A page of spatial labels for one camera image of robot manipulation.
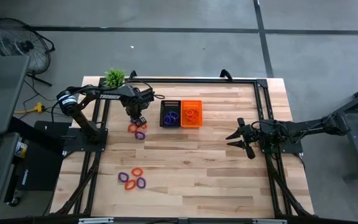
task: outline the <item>wooden tabletop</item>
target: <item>wooden tabletop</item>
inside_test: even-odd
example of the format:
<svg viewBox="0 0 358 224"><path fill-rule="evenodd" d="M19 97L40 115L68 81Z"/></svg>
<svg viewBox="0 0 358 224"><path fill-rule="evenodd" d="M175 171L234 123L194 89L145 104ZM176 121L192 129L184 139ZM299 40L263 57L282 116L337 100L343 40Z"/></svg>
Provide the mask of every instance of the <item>wooden tabletop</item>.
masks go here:
<svg viewBox="0 0 358 224"><path fill-rule="evenodd" d="M97 85L100 77L84 77L83 85ZM238 147L227 146L225 137L237 128L237 118L258 120L254 88L250 84L151 83L166 100L202 100L203 127L166 129L159 126L160 100L142 114L148 130L144 141L127 132L129 117L119 101L110 104L108 145L102 153L93 201L94 217L273 217L264 156L253 145L250 160ZM283 79L268 79L275 119L291 120ZM104 102L101 103L99 120ZM92 117L94 102L84 110ZM51 212L74 192L80 179L83 152L63 161ZM299 158L283 155L288 187L305 209L313 213L305 172ZM144 170L146 189L124 190L119 172ZM284 211L282 193L277 192ZM86 204L88 189L83 197Z"/></svg>

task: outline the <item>electric fan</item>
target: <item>electric fan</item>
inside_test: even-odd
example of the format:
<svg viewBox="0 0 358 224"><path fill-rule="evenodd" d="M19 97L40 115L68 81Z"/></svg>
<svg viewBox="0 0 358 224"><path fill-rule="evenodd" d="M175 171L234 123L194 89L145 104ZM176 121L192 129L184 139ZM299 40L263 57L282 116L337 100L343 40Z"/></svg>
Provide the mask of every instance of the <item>electric fan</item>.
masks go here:
<svg viewBox="0 0 358 224"><path fill-rule="evenodd" d="M49 49L46 40L52 47ZM30 58L27 76L52 86L35 75L45 72L50 65L50 53L55 50L52 41L48 40L22 21L11 18L0 18L0 55L27 55Z"/></svg>

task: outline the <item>orange plastic bin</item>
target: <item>orange plastic bin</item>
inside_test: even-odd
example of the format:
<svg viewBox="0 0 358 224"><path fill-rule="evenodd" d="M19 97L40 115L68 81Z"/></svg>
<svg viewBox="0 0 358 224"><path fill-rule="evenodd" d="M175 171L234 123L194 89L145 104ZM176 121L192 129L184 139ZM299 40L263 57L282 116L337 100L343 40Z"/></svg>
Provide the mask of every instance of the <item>orange plastic bin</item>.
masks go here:
<svg viewBox="0 0 358 224"><path fill-rule="evenodd" d="M199 128L203 125L203 102L201 100L182 100L180 126Z"/></svg>

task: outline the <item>potted plant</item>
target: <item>potted plant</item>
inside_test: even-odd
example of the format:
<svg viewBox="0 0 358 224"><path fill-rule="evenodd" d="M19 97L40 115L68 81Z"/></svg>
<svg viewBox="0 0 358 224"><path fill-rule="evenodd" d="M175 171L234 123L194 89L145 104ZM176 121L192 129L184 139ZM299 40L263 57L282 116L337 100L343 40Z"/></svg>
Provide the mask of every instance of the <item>potted plant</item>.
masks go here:
<svg viewBox="0 0 358 224"><path fill-rule="evenodd" d="M106 80L104 81L104 86L118 88L124 84L125 74L123 70L110 68L105 74Z"/></svg>

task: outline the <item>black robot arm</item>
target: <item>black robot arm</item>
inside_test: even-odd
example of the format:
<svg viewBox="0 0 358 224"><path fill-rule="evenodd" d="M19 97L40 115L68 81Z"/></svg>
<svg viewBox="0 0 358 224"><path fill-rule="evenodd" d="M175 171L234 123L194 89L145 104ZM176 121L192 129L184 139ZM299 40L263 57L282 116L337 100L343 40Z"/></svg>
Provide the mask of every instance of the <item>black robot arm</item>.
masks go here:
<svg viewBox="0 0 358 224"><path fill-rule="evenodd" d="M85 95L85 98L77 103L74 94ZM137 126L146 123L146 119L142 117L142 110L149 107L151 101L154 100L154 92L152 88L140 91L136 87L124 85L119 88L97 87L86 85L83 87L68 87L57 95L60 109L62 112L71 116L81 127L86 138L90 142L99 141L99 133L96 124L88 121L82 110L93 100L119 100L126 113Z"/></svg>
<svg viewBox="0 0 358 224"><path fill-rule="evenodd" d="M276 147L287 141L297 144L303 137L310 134L327 133L343 136L349 131L346 120L338 113L300 123L268 119L246 125L243 118L238 118L237 122L239 123L237 131L226 139L242 137L243 140L229 142L228 145L245 149L249 159L255 157L254 151L249 146L252 142L259 142L261 147ZM254 127L257 123L260 123L259 129Z"/></svg>

